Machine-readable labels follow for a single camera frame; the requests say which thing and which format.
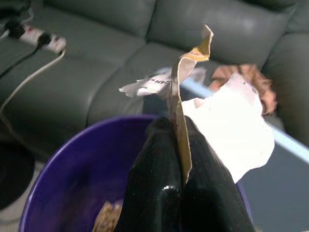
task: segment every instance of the floor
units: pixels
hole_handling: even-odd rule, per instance
[[[13,204],[0,211],[0,232],[17,232],[19,220],[23,212],[24,205],[27,200],[27,196],[34,184],[36,178],[38,177],[40,171],[42,170],[44,164],[36,163],[33,178],[29,184],[27,190],[23,195],[17,199]]]

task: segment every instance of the black cable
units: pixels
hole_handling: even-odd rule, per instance
[[[38,45],[37,47],[29,54],[25,55],[21,59],[17,60],[13,64],[11,64],[6,70],[4,70],[0,74],[0,79],[5,76],[9,71],[11,71],[15,66],[20,64],[21,62],[25,61],[26,59],[32,57],[34,54],[36,54],[44,45],[49,44],[51,41],[51,36],[47,33],[43,33],[39,38],[38,38]]]

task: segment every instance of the bowl rim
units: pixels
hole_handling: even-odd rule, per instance
[[[97,122],[90,127],[85,128],[84,130],[77,133],[75,136],[67,140],[53,155],[52,157],[47,161],[44,168],[39,173],[38,177],[36,178],[33,186],[31,187],[31,190],[29,192],[29,195],[27,196],[26,203],[24,205],[24,209],[20,218],[19,222],[19,232],[25,231],[25,225],[26,225],[26,219],[28,218],[28,211],[30,208],[30,205],[32,203],[32,197],[33,194],[36,192],[38,185],[42,182],[43,177],[46,175],[47,170],[49,169],[49,166],[52,165],[52,163],[59,157],[59,155],[67,149],[74,141],[80,139],[85,134],[91,133],[92,131],[96,130],[97,128],[103,127],[108,124],[112,124],[115,122],[121,122],[126,120],[139,120],[139,119],[148,119],[148,120],[154,120],[158,116],[155,115],[135,115],[135,116],[118,116],[111,119],[102,120],[100,122]]]

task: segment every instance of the sofa cushion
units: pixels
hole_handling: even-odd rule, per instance
[[[102,85],[92,101],[88,124],[91,125],[113,116],[142,113],[143,99],[131,99],[119,92],[118,89],[145,78],[146,75],[163,66],[172,65],[182,53],[180,50],[157,43],[149,43],[144,46],[108,82]]]
[[[27,83],[4,113],[19,141],[47,159],[86,127],[89,107],[101,85],[145,41],[49,7],[35,14],[31,24],[64,36],[67,53],[58,64]],[[1,40],[0,72],[33,49],[21,41]],[[0,80],[0,104],[28,75],[55,57],[52,52],[39,51],[5,75]]]
[[[158,0],[148,39],[188,50],[200,43],[201,25],[207,24],[214,32],[213,60],[261,68],[290,14],[239,0]]]
[[[35,12],[31,25],[64,37],[70,55],[118,65],[145,44],[143,39],[53,7]]]
[[[309,146],[309,35],[286,34],[274,47],[263,72],[273,80],[286,131]]]
[[[110,26],[144,36],[153,14],[155,0],[46,0]]]
[[[288,25],[287,32],[291,33],[308,33],[309,32],[309,0],[302,0]]]
[[[286,8],[293,7],[299,2],[299,0],[246,0],[246,1],[278,11],[282,11]]]

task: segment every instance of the sofa armrest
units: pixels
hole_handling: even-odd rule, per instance
[[[273,80],[287,133],[309,146],[309,34],[283,35],[263,73]]]

